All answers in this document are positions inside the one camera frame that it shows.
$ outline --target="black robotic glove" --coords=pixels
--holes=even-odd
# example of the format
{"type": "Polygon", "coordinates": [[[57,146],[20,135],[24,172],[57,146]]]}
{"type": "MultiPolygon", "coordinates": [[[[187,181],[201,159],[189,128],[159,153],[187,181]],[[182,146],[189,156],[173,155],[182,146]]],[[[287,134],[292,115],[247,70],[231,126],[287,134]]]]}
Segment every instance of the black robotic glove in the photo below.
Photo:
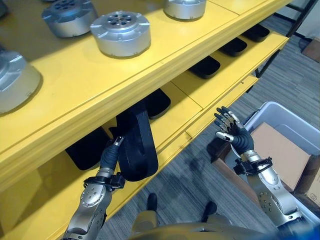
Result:
{"type": "Polygon", "coordinates": [[[239,155],[253,150],[254,140],[237,116],[225,106],[218,107],[216,110],[220,114],[214,114],[218,119],[214,123],[221,131],[217,131],[215,135],[220,139],[230,142],[239,155]]]}

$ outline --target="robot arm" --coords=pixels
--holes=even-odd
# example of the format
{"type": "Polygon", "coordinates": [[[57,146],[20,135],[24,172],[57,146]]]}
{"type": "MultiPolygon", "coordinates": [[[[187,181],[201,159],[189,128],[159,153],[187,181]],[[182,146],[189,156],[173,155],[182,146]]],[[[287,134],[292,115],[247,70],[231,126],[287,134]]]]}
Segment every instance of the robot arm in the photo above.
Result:
{"type": "Polygon", "coordinates": [[[254,150],[254,141],[240,120],[226,107],[217,108],[221,114],[215,114],[220,121],[214,123],[222,132],[216,136],[232,144],[241,160],[234,170],[237,174],[246,174],[250,187],[258,196],[262,210],[273,223],[280,227],[302,217],[294,197],[284,188],[275,170],[271,158],[262,159],[254,150]]]}
{"type": "Polygon", "coordinates": [[[117,137],[101,156],[96,176],[84,181],[80,203],[72,216],[62,240],[94,240],[106,220],[106,209],[112,199],[112,191],[123,188],[125,179],[114,175],[117,154],[124,139],[117,137]]]}

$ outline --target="black plastic object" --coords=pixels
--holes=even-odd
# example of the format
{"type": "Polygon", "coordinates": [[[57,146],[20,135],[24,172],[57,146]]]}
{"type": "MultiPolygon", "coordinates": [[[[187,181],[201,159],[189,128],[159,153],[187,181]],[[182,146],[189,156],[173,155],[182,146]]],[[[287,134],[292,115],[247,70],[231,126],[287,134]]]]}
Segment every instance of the black plastic object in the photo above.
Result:
{"type": "Polygon", "coordinates": [[[202,214],[201,223],[206,223],[210,215],[215,214],[218,210],[218,206],[215,202],[209,201],[202,214]]]}
{"type": "Polygon", "coordinates": [[[170,108],[170,98],[159,88],[144,98],[149,119],[158,119],[170,108]]]}
{"type": "Polygon", "coordinates": [[[192,67],[189,71],[202,79],[212,78],[220,68],[220,62],[211,56],[207,56],[192,67]]]}
{"type": "Polygon", "coordinates": [[[235,162],[236,166],[233,168],[233,170],[237,175],[257,175],[262,173],[264,170],[271,168],[273,165],[271,157],[254,162],[242,161],[241,158],[238,158],[235,160],[235,162]]]}
{"type": "Polygon", "coordinates": [[[8,12],[7,5],[2,0],[0,0],[0,18],[4,16],[7,12],[8,12]]]}
{"type": "Polygon", "coordinates": [[[123,189],[125,187],[125,183],[125,178],[122,176],[120,172],[118,172],[116,175],[112,175],[111,177],[91,176],[84,180],[83,185],[85,188],[88,184],[104,185],[107,187],[107,189],[113,192],[115,189],[123,189]]]}
{"type": "Polygon", "coordinates": [[[118,162],[127,181],[147,178],[158,170],[158,158],[144,100],[116,116],[117,127],[111,127],[114,137],[124,140],[118,150],[118,162]]]}
{"type": "Polygon", "coordinates": [[[157,211],[158,208],[158,197],[155,193],[150,193],[148,201],[146,202],[147,211],[157,211]]]}
{"type": "Polygon", "coordinates": [[[102,127],[90,132],[65,151],[80,170],[92,168],[100,161],[110,138],[102,127]]]}
{"type": "Polygon", "coordinates": [[[231,57],[237,57],[244,52],[247,46],[248,45],[245,41],[242,41],[240,38],[236,37],[227,44],[223,45],[219,50],[231,57]]]}
{"type": "Polygon", "coordinates": [[[242,35],[256,43],[261,43],[267,38],[269,33],[269,29],[257,24],[242,33],[242,35]]]}

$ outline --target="wall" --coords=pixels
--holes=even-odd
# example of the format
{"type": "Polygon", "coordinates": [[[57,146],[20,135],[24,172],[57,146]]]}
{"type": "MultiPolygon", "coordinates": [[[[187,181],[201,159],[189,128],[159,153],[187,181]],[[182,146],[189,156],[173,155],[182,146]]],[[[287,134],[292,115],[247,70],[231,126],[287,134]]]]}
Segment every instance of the wall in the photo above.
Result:
{"type": "MultiPolygon", "coordinates": [[[[299,6],[304,8],[306,4],[308,3],[309,0],[294,0],[292,1],[293,5],[299,6]]],[[[296,20],[297,17],[299,16],[299,12],[288,8],[288,7],[283,7],[277,13],[284,15],[290,19],[296,20]]],[[[320,1],[318,1],[309,15],[306,17],[302,25],[299,27],[297,32],[305,37],[308,38],[320,38],[320,1]]]]}

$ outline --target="robot finger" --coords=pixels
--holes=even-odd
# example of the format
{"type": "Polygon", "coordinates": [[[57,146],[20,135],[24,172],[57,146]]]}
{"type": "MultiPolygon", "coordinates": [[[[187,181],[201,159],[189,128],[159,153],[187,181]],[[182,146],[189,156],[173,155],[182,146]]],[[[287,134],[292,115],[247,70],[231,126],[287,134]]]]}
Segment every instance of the robot finger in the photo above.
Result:
{"type": "Polygon", "coordinates": [[[217,107],[216,110],[221,113],[222,116],[224,116],[226,119],[229,120],[229,123],[232,123],[234,120],[232,119],[232,117],[226,112],[224,111],[223,109],[217,107]]]}
{"type": "Polygon", "coordinates": [[[217,131],[217,132],[215,133],[215,135],[216,135],[218,138],[223,139],[223,140],[226,140],[226,141],[228,141],[228,142],[230,142],[230,143],[232,143],[232,142],[234,141],[234,136],[232,136],[232,135],[230,135],[230,134],[228,134],[228,133],[226,133],[226,132],[217,131]]]}
{"type": "Polygon", "coordinates": [[[227,127],[226,127],[223,123],[215,120],[215,121],[214,121],[214,124],[217,125],[217,126],[221,129],[221,131],[223,131],[224,133],[227,133],[227,132],[228,132],[227,127]]]}
{"type": "Polygon", "coordinates": [[[219,119],[221,122],[223,122],[224,124],[226,124],[227,119],[221,115],[219,115],[218,113],[215,113],[214,116],[219,119]]]}
{"type": "Polygon", "coordinates": [[[237,127],[241,128],[241,129],[244,128],[244,126],[243,126],[243,124],[240,122],[239,118],[238,118],[232,111],[230,111],[229,108],[223,106],[223,107],[222,107],[222,111],[223,111],[224,113],[228,113],[228,115],[231,116],[232,122],[235,123],[235,125],[236,125],[237,127]]]}

